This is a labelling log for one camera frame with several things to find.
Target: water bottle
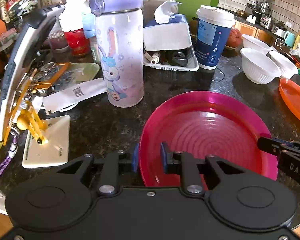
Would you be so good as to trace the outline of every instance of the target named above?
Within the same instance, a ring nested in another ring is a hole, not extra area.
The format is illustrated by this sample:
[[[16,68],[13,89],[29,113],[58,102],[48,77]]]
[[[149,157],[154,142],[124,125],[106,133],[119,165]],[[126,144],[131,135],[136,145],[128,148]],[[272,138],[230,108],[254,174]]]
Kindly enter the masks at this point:
[[[143,98],[143,0],[89,0],[108,99],[131,107]]]

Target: mug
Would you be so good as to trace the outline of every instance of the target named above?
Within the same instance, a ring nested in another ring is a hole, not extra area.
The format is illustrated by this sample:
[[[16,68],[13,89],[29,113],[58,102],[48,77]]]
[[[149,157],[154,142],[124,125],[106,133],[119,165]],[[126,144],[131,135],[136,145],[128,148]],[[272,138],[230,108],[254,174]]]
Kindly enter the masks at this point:
[[[286,44],[291,48],[293,47],[295,39],[296,39],[296,37],[291,32],[286,32],[284,34],[284,40],[285,40]]]

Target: qr code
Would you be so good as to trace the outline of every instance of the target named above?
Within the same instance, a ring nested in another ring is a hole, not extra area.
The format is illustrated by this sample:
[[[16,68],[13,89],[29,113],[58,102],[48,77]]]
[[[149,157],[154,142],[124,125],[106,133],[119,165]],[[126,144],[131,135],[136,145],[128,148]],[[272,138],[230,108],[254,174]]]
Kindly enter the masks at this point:
[[[76,97],[80,97],[80,96],[83,96],[83,92],[81,90],[81,88],[75,88],[73,89],[73,93]]]

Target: blue paper cup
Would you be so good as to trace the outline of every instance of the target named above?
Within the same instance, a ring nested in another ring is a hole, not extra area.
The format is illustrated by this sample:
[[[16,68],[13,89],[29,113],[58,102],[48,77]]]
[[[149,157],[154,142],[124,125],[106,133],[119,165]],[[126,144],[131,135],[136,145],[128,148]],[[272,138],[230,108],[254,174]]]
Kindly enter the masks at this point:
[[[215,69],[226,45],[231,27],[235,24],[234,15],[225,10],[200,6],[195,54],[199,66]]]

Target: white bowl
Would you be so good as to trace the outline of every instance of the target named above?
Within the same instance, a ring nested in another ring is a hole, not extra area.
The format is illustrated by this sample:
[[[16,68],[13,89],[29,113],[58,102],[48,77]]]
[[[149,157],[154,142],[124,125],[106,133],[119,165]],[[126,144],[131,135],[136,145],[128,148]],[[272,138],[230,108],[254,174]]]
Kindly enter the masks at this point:
[[[242,38],[243,38],[243,46],[245,48],[255,49],[264,55],[266,55],[271,50],[271,48],[267,44],[265,44],[261,40],[258,40],[255,37],[243,34]]]
[[[255,49],[243,48],[242,70],[252,82],[256,84],[268,84],[275,77],[281,76],[279,67],[266,55]]]
[[[277,51],[270,51],[271,59],[277,64],[281,71],[281,78],[290,79],[294,74],[298,74],[298,68],[284,55]]]

